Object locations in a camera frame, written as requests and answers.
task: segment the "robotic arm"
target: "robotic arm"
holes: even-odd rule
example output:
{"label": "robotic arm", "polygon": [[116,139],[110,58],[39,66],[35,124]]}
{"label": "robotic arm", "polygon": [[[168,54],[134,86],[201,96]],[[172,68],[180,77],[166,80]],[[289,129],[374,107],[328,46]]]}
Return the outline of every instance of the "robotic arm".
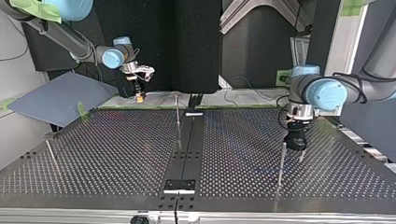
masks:
{"label": "robotic arm", "polygon": [[339,115],[344,104],[385,101],[396,98],[396,10],[388,21],[361,74],[319,74],[318,66],[293,69],[287,107],[287,148],[304,151],[304,133],[314,116]]}
{"label": "robotic arm", "polygon": [[44,21],[12,7],[8,0],[0,0],[0,10],[18,21],[27,22],[37,29],[41,35],[47,36],[64,49],[70,51],[73,58],[87,63],[104,64],[110,69],[120,69],[132,82],[135,98],[141,103],[144,100],[142,81],[149,82],[155,72],[154,68],[139,65],[136,60],[137,51],[127,36],[113,40],[114,46],[95,46],[83,34],[75,31],[66,23]]}

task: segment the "perforated table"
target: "perforated table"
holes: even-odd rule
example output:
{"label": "perforated table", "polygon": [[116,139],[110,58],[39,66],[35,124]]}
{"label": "perforated table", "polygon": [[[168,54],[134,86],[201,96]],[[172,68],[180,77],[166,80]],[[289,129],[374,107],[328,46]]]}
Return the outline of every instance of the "perforated table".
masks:
{"label": "perforated table", "polygon": [[[279,157],[276,109],[98,110],[0,171],[0,208],[396,215],[396,175],[326,119],[303,162]],[[195,194],[164,194],[168,179]]]}

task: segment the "metal pegboard surface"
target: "metal pegboard surface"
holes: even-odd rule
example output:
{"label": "metal pegboard surface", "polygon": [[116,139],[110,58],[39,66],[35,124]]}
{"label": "metal pegboard surface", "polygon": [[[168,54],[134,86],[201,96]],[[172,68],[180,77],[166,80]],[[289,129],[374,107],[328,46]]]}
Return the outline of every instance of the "metal pegboard surface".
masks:
{"label": "metal pegboard surface", "polygon": [[51,141],[56,160],[37,150],[2,171],[0,206],[157,209],[176,120],[175,110],[94,111]]}
{"label": "metal pegboard surface", "polygon": [[396,214],[396,175],[326,119],[307,133],[303,162],[288,151],[278,188],[286,131],[277,116],[276,109],[205,112],[195,210]]}

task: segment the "vertical pin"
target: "vertical pin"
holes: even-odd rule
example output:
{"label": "vertical pin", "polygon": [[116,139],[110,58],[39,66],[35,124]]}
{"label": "vertical pin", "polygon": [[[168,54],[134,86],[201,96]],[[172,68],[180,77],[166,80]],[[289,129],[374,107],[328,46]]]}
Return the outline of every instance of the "vertical pin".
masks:
{"label": "vertical pin", "polygon": [[178,95],[175,94],[175,105],[176,105],[176,113],[177,113],[177,128],[180,130],[180,114],[178,112]]}
{"label": "vertical pin", "polygon": [[47,147],[49,148],[50,156],[52,157],[53,160],[56,160],[55,154],[53,154],[52,147],[50,146],[50,141],[46,140],[46,144],[47,144]]}
{"label": "vertical pin", "polygon": [[277,184],[280,187],[282,185],[282,175],[283,175],[283,166],[285,163],[286,152],[288,151],[286,147],[286,143],[282,144],[282,150],[280,152],[280,164],[279,164],[279,177],[277,180]]}
{"label": "vertical pin", "polygon": [[299,163],[303,162],[304,157],[305,157],[305,154],[306,154],[306,150],[304,150],[304,151],[301,152],[301,156],[300,156],[300,158],[299,158],[299,160],[298,160]]}

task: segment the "blue board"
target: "blue board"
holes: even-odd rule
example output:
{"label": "blue board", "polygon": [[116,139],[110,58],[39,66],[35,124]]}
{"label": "blue board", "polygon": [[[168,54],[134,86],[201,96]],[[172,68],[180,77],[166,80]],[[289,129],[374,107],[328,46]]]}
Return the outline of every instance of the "blue board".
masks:
{"label": "blue board", "polygon": [[82,102],[88,111],[103,104],[117,92],[113,86],[68,72],[27,93],[8,108],[65,127],[80,117],[78,102]]}

